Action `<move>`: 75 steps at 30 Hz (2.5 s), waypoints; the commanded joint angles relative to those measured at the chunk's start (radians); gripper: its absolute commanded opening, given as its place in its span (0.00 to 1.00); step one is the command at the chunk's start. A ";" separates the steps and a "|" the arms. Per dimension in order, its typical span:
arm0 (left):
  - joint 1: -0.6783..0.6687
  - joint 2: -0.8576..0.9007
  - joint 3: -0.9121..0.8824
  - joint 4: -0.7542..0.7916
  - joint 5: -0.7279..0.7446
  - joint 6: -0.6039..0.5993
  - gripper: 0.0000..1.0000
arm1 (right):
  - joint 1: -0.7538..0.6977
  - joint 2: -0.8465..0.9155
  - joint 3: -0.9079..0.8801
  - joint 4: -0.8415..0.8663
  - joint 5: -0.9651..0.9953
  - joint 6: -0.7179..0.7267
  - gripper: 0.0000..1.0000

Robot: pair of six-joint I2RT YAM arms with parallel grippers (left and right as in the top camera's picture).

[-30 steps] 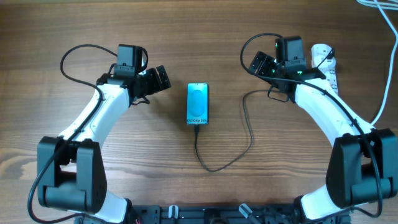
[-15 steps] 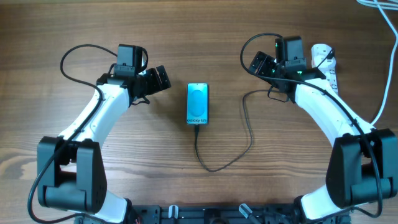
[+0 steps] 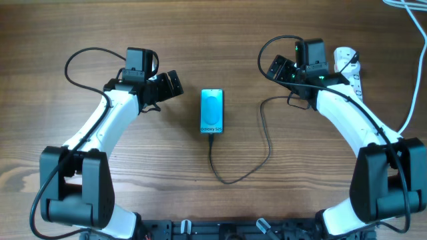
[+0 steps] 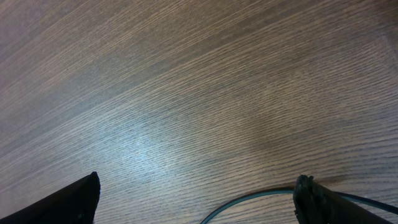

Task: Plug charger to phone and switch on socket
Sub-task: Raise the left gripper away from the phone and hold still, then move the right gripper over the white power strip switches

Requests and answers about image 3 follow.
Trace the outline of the turquoise screen Galaxy smartphone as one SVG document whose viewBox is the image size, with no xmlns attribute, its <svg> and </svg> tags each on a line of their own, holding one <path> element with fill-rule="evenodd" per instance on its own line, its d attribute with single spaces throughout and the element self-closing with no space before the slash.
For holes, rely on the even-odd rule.
<svg viewBox="0 0 427 240">
<path fill-rule="evenodd" d="M 216 134 L 224 130 L 224 91 L 202 89 L 200 93 L 200 133 Z"/>
</svg>

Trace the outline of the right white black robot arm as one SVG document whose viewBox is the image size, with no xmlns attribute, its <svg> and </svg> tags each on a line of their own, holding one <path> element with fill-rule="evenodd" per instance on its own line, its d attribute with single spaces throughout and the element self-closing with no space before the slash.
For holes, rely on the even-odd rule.
<svg viewBox="0 0 427 240">
<path fill-rule="evenodd" d="M 295 38 L 296 58 L 278 55 L 265 77 L 327 118 L 356 156 L 349 196 L 316 215 L 318 239 L 340 239 L 426 208 L 426 146 L 392 130 L 362 100 L 357 51 L 339 47 L 333 65 L 321 39 Z"/>
</svg>

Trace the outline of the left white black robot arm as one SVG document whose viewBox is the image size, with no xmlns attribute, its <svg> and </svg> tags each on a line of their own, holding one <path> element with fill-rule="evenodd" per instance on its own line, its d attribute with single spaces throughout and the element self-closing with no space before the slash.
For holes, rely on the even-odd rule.
<svg viewBox="0 0 427 240">
<path fill-rule="evenodd" d="M 40 155 L 40 188 L 29 214 L 29 227 L 40 239 L 47 236 L 36 228 L 36 211 L 46 222 L 75 227 L 58 239 L 76 234 L 83 239 L 151 239 L 141 215 L 115 202 L 108 160 L 133 120 L 160 111 L 159 102 L 183 94 L 183 89 L 176 71 L 159 73 L 155 51 L 130 47 L 122 59 L 125 66 L 103 89 L 72 82 L 100 94 L 101 101 L 72 138 Z"/>
</svg>

